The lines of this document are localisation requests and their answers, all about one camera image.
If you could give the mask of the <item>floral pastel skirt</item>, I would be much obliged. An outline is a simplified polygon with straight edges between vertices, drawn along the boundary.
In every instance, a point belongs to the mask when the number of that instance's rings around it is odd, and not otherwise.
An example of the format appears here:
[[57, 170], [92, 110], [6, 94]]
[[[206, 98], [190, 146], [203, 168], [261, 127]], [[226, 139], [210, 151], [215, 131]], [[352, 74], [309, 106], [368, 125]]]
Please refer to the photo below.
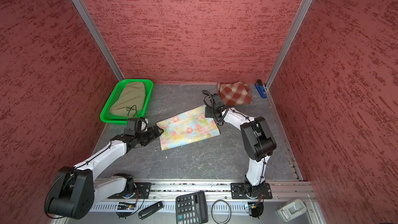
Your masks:
[[205, 117], [205, 105], [159, 121], [157, 126], [164, 130], [160, 136], [163, 151], [220, 135], [215, 121]]

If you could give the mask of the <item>olive green skirt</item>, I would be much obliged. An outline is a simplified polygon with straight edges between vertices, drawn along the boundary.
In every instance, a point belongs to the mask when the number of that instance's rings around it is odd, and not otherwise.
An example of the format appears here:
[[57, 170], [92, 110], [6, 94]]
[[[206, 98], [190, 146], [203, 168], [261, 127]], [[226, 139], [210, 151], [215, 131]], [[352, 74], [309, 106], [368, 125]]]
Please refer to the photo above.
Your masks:
[[146, 91], [144, 83], [131, 82], [125, 85], [118, 100], [110, 108], [113, 115], [133, 117], [144, 107]]

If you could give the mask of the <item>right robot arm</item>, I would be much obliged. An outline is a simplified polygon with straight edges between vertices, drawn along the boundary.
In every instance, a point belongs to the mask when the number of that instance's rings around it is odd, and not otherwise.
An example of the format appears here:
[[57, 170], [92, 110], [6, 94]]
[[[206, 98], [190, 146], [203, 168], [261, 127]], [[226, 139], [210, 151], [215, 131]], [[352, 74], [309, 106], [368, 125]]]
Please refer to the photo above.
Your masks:
[[243, 193], [256, 199], [262, 196], [266, 188], [265, 170], [268, 161], [277, 148], [271, 130], [263, 117], [249, 117], [235, 108], [205, 107], [205, 117], [221, 117], [222, 121], [240, 130], [246, 154], [249, 156], [248, 171], [243, 183]]

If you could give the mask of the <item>red plaid skirt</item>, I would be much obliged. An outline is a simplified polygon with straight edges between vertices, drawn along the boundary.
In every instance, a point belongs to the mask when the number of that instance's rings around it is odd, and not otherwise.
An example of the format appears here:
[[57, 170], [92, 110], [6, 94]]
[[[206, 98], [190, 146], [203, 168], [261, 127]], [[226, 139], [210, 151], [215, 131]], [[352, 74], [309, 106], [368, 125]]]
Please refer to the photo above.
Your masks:
[[243, 82], [218, 84], [218, 94], [225, 105], [248, 105], [252, 103], [250, 86]]

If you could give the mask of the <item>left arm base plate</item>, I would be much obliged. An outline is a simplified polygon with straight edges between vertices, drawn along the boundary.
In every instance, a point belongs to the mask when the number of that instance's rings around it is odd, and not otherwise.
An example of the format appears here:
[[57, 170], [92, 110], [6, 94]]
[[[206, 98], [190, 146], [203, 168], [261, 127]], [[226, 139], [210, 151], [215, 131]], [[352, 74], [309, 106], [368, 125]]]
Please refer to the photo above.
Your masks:
[[134, 199], [148, 199], [151, 190], [152, 183], [134, 183], [133, 191], [129, 194], [126, 192], [121, 192], [114, 194], [109, 199], [124, 199], [124, 200], [134, 200]]

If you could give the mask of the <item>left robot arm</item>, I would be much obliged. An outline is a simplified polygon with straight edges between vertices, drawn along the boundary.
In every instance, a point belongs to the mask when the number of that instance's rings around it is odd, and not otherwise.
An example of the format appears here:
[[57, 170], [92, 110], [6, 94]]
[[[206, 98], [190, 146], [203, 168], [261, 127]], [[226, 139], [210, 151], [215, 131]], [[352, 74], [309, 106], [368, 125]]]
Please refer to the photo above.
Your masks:
[[113, 195], [138, 198], [140, 192], [132, 175], [117, 173], [107, 179], [101, 179], [99, 175], [136, 145], [144, 147], [163, 132], [157, 125], [144, 131], [126, 129], [90, 158], [73, 167], [58, 170], [44, 203], [47, 217], [81, 219], [93, 205]]

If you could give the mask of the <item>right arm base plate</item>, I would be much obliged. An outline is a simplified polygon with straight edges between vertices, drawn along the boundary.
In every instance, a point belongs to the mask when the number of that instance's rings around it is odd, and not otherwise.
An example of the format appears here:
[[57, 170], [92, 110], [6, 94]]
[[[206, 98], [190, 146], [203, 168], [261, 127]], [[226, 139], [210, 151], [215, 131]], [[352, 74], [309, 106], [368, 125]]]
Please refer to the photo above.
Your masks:
[[271, 187], [269, 183], [263, 182], [257, 186], [251, 185], [249, 182], [245, 183], [231, 183], [232, 199], [257, 199], [260, 197], [265, 200], [273, 198]]

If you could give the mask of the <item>green plastic basket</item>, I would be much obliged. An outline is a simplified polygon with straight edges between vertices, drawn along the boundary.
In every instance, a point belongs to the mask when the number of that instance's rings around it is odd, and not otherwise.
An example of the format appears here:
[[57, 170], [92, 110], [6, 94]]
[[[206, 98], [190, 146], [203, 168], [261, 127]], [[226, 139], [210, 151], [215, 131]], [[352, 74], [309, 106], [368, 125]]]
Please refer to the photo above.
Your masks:
[[[113, 106], [113, 104], [118, 100], [121, 92], [123, 91], [124, 87], [126, 84], [131, 83], [131, 82], [142, 82], [144, 83], [145, 86], [145, 91], [146, 91], [146, 97], [145, 97], [145, 103], [144, 107], [141, 111], [137, 111], [136, 114], [133, 117], [121, 117], [121, 116], [116, 116], [113, 115], [110, 112], [110, 108]], [[146, 110], [149, 104], [149, 100], [151, 98], [153, 90], [153, 82], [148, 79], [125, 79], [120, 82], [118, 82], [111, 93], [109, 99], [107, 100], [101, 114], [100, 114], [100, 119], [104, 123], [113, 123], [113, 124], [126, 124], [127, 120], [129, 118], [140, 118], [144, 117], [146, 114]]]

